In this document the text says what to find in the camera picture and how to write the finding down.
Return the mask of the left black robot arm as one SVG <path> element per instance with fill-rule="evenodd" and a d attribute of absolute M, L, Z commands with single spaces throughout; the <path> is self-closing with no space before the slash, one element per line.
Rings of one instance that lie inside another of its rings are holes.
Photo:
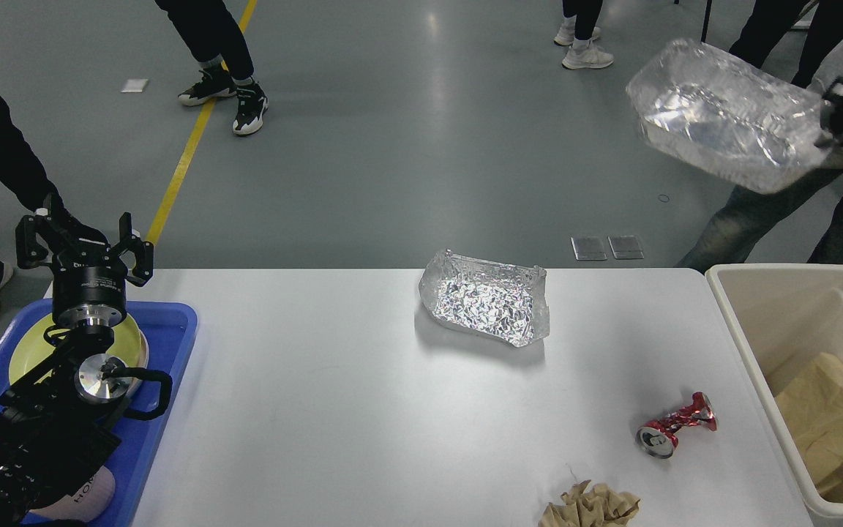
<path fill-rule="evenodd" d="M 0 526 L 73 494 L 120 446 L 117 421 L 163 416 L 173 394 L 170 374 L 109 351 L 113 328 L 127 320 L 127 284 L 153 277 L 153 244 L 132 231 L 128 213 L 113 246 L 71 236 L 56 213 L 50 194 L 15 230 L 19 266 L 53 273 L 44 333 L 53 351 L 0 394 Z"/>

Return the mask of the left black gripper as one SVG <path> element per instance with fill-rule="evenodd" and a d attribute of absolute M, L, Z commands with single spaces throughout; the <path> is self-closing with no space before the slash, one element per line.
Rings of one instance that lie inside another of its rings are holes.
<path fill-rule="evenodd" d="M 132 228 L 130 213 L 119 219 L 119 241 L 97 263 L 81 263 L 83 245 L 59 219 L 63 204 L 55 193 L 22 217 L 15 228 L 16 261 L 23 269 L 51 266 L 53 314 L 60 328 L 118 326 L 126 320 L 126 281 L 144 287 L 154 274 L 154 245 Z M 134 266 L 123 260 L 130 253 Z"/>

